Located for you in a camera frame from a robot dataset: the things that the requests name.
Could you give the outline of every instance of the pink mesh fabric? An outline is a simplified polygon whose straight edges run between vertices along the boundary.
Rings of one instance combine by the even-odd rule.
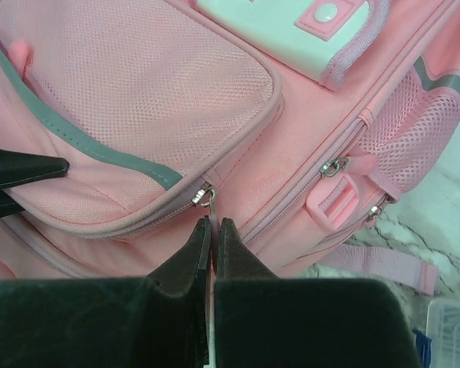
[[[0,42],[21,38],[41,99],[104,145],[183,175],[273,94],[254,58],[163,0],[2,0]]]
[[[460,121],[460,99],[454,93],[444,88],[425,92],[412,69],[360,141],[402,192],[421,182],[452,137]]]
[[[346,72],[375,41],[389,16],[390,0],[367,0],[370,14],[367,23],[343,49],[329,61],[322,73],[322,84],[330,90],[339,89]]]

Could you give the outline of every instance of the pink zipper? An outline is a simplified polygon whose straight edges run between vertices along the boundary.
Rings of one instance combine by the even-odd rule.
[[[285,212],[291,207],[297,198],[304,192],[311,190],[321,178],[320,169],[326,162],[334,161],[347,153],[360,140],[361,136],[367,129],[366,122],[363,119],[357,118],[346,129],[341,137],[329,148],[315,165],[302,177],[300,182],[276,205],[264,219],[255,226],[246,236],[243,241],[245,244],[251,242],[255,237],[259,236],[269,226],[273,225]]]

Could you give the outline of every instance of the plastic container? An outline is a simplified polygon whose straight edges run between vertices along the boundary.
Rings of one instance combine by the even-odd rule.
[[[432,340],[429,368],[460,368],[460,301],[429,303],[426,336]]]

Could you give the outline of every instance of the mesh side pocket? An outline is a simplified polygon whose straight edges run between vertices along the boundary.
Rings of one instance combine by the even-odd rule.
[[[460,98],[447,87],[422,89],[412,69],[361,139],[380,173],[400,191],[414,189],[434,166],[460,121]]]

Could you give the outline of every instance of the front pocket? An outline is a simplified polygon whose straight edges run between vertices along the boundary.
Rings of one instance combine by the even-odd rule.
[[[432,80],[418,59],[358,143],[376,157],[371,179],[398,200],[434,166],[459,121],[460,77]]]
[[[18,187],[14,198],[84,236],[190,202],[194,184],[281,101],[264,57],[205,21],[163,0],[2,0],[0,99],[20,121],[4,118],[0,129],[23,126],[41,143],[35,153],[71,163],[62,184]],[[32,50],[23,79],[6,57],[19,39]]]

